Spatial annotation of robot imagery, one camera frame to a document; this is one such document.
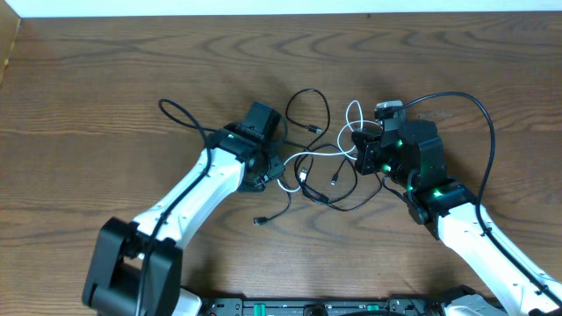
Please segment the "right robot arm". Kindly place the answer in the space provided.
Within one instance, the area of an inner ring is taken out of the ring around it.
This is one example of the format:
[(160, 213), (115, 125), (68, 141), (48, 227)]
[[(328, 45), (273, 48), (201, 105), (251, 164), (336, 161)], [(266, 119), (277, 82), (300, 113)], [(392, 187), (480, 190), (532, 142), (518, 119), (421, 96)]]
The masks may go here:
[(474, 193), (447, 175), (443, 142), (433, 122), (392, 122), (380, 131), (355, 131), (351, 139), (358, 171), (382, 172), (402, 186), (414, 221), (456, 252), (507, 314), (561, 312), (561, 284), (497, 227)]

